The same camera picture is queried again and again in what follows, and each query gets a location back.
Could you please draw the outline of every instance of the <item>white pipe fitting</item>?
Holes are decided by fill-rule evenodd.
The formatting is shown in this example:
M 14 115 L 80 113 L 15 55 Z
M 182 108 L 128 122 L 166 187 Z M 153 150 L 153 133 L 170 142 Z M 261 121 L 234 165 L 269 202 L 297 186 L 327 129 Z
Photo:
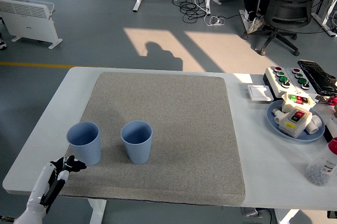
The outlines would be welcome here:
M 322 126 L 322 121 L 317 115 L 312 115 L 310 123 L 306 126 L 305 130 L 308 134 L 317 133 L 318 129 Z
M 280 124 L 281 120 L 283 120 L 289 112 L 287 113 L 284 113 L 284 112 L 281 112 L 279 109 L 275 108 L 273 111 L 272 111 L 275 115 L 275 118 L 274 118 L 274 121 L 277 125 Z

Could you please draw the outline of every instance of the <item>gray felt mat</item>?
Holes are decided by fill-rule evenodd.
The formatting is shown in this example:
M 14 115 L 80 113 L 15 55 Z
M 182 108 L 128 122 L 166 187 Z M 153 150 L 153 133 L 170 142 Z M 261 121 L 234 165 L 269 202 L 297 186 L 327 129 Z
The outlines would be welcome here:
M 132 120 L 154 130 L 145 164 L 128 159 L 120 138 Z M 223 78 L 102 73 L 81 121 L 100 127 L 102 158 L 71 173 L 63 195 L 231 206 L 245 198 Z

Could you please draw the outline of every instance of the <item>bottle label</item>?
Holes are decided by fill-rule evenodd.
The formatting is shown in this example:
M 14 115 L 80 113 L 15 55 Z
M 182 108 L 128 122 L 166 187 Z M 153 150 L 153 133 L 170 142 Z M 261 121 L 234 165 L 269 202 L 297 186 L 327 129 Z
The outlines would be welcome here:
M 327 160 L 325 162 L 321 172 L 330 175 L 335 168 L 336 168 L 336 163 L 333 163 L 333 162 Z

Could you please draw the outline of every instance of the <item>blue cup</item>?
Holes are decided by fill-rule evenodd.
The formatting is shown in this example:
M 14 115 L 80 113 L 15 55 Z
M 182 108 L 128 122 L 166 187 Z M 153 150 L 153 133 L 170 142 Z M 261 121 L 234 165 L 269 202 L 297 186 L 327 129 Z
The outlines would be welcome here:
M 87 166 L 97 164 L 101 159 L 100 129 L 93 122 L 80 122 L 67 132 L 67 141 L 76 157 Z
M 130 160 L 135 164 L 145 163 L 150 156 L 153 130 L 145 121 L 131 121 L 121 130 L 121 138 Z

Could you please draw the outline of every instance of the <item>yellow floor line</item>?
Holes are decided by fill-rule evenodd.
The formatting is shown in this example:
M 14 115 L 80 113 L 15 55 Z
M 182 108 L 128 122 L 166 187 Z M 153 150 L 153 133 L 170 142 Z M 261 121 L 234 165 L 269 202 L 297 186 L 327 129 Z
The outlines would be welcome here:
M 59 69 L 70 69 L 76 65 L 43 64 L 43 63 L 22 63 L 22 62 L 0 62 L 0 66 L 21 66 L 21 67 L 56 67 Z

